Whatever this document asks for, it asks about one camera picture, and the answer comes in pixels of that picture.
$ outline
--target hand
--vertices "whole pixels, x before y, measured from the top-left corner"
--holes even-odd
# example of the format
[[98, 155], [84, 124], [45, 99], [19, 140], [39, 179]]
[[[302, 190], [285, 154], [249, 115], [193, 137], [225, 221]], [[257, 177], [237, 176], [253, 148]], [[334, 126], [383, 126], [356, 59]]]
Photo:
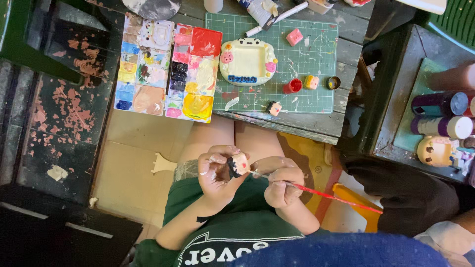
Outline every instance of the hand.
[[269, 186], [264, 192], [266, 202], [276, 209], [289, 207], [297, 200], [302, 191], [286, 185], [285, 181], [304, 185], [304, 173], [298, 168], [297, 164], [283, 157], [268, 157], [261, 159], [251, 165], [251, 170], [260, 174], [269, 175]]
[[234, 198], [234, 194], [247, 174], [233, 179], [229, 178], [229, 167], [226, 160], [241, 153], [241, 150], [233, 145], [215, 145], [208, 153], [198, 158], [198, 181], [207, 205], [216, 213], [221, 211]]

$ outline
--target cutting mat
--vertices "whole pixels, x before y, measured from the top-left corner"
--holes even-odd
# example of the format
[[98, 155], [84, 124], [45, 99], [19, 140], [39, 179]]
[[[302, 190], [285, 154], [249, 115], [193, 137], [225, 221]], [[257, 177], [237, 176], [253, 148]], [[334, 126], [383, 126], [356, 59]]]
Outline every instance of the cutting mat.
[[404, 111], [398, 131], [396, 132], [396, 137], [394, 138], [395, 146], [410, 152], [417, 153], [417, 146], [424, 136], [413, 134], [411, 131], [411, 122], [415, 118], [415, 115], [412, 113], [411, 109], [412, 99], [418, 95], [438, 93], [427, 87], [427, 79], [432, 73], [441, 72], [444, 70], [447, 70], [447, 68], [442, 67], [428, 58], [425, 58], [422, 61], [419, 73], [417, 74], [416, 82], [414, 83], [411, 96], [409, 97], [409, 101], [406, 106], [406, 110]]
[[[223, 32], [223, 43], [244, 37], [246, 31], [257, 26], [252, 17], [230, 14], [206, 13], [205, 23], [206, 28]], [[304, 39], [292, 47], [285, 38], [295, 28], [299, 28]], [[285, 19], [252, 38], [274, 47], [279, 61], [277, 71], [265, 84], [252, 87], [234, 86], [218, 72], [213, 110], [224, 110], [226, 103], [239, 96], [239, 102], [229, 111], [264, 112], [270, 101], [276, 101], [282, 105], [282, 112], [333, 112], [333, 91], [326, 88], [325, 82], [335, 76], [337, 24]], [[307, 75], [319, 77], [316, 90], [302, 89], [290, 95], [282, 93], [284, 84], [296, 77], [304, 82]]]

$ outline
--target black cloth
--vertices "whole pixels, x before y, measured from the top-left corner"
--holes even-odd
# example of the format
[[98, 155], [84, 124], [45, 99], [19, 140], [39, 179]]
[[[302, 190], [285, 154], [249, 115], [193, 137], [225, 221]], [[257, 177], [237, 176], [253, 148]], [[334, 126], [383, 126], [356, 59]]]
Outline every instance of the black cloth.
[[368, 195], [381, 196], [378, 231], [413, 237], [433, 224], [452, 219], [459, 199], [452, 185], [410, 166], [341, 154], [345, 171]]

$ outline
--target blue lettering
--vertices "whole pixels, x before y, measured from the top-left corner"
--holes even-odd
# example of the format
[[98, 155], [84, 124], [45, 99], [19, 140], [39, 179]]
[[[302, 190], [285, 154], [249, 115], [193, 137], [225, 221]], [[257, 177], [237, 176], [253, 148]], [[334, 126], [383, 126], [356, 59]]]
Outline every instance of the blue lettering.
[[234, 75], [228, 75], [228, 80], [230, 82], [236, 82], [236, 83], [256, 83], [257, 82], [257, 77], [236, 77]]

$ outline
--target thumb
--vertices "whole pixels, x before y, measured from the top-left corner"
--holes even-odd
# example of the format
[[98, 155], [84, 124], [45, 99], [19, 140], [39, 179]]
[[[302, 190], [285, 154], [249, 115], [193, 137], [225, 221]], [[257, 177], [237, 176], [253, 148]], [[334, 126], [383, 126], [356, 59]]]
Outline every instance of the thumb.
[[229, 180], [229, 182], [226, 184], [226, 190], [228, 190], [229, 192], [236, 193], [239, 186], [241, 186], [241, 184], [244, 182], [244, 180], [246, 179], [248, 175], [249, 173], [245, 173], [239, 177], [234, 177], [231, 180]]
[[284, 181], [275, 181], [273, 182], [268, 189], [265, 191], [267, 197], [270, 197], [274, 200], [283, 200], [285, 194], [286, 184]]

